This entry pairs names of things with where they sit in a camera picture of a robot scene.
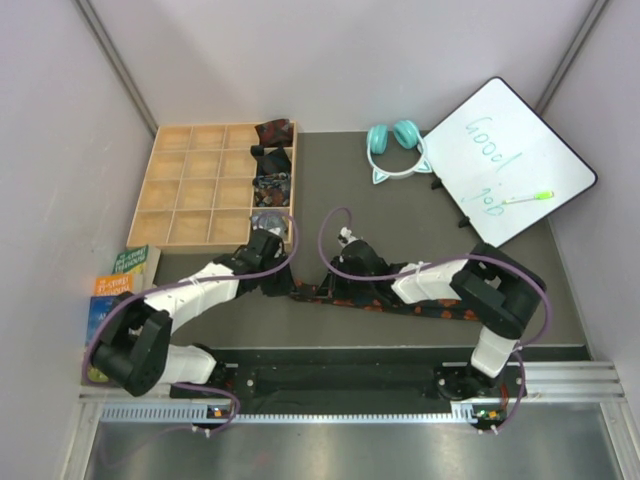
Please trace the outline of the black orange floral tie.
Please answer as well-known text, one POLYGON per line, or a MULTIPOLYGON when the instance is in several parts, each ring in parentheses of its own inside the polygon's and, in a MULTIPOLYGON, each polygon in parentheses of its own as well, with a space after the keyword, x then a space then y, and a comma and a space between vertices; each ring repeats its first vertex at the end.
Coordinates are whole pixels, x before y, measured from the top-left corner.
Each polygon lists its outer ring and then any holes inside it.
POLYGON ((424 300, 404 303, 390 287, 373 282, 353 282, 329 276, 321 284, 296 282, 290 298, 300 302, 327 304, 370 312, 404 316, 478 322, 474 311, 461 300, 424 300))

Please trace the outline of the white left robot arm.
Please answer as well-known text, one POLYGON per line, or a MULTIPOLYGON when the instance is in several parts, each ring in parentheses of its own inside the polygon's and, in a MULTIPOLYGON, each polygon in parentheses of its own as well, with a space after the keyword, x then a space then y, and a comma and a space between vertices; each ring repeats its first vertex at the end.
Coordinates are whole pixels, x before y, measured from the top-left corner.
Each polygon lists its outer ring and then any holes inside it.
POLYGON ((227 374, 213 351, 173 345, 172 335, 207 310, 257 288, 267 296, 289 295, 295 287, 289 262, 283 239, 256 229, 246 245, 177 283, 118 295, 86 347, 83 379, 91 381, 93 367, 134 397, 157 385, 193 385, 205 396, 220 394, 227 374))

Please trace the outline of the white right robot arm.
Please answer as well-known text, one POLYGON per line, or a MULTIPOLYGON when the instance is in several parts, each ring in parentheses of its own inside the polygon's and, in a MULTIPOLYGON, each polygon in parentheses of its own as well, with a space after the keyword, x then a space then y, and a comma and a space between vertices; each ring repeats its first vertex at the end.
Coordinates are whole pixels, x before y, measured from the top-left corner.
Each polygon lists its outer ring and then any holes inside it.
POLYGON ((344 238, 342 243, 337 260, 321 258, 336 276, 379 286, 403 306, 457 300, 471 310, 482 329, 466 380, 478 395, 490 395, 502 385, 502 371, 524 347, 521 338, 538 307, 545 310, 540 335, 553 319, 544 281, 490 244, 435 262, 389 264, 361 239, 344 238))

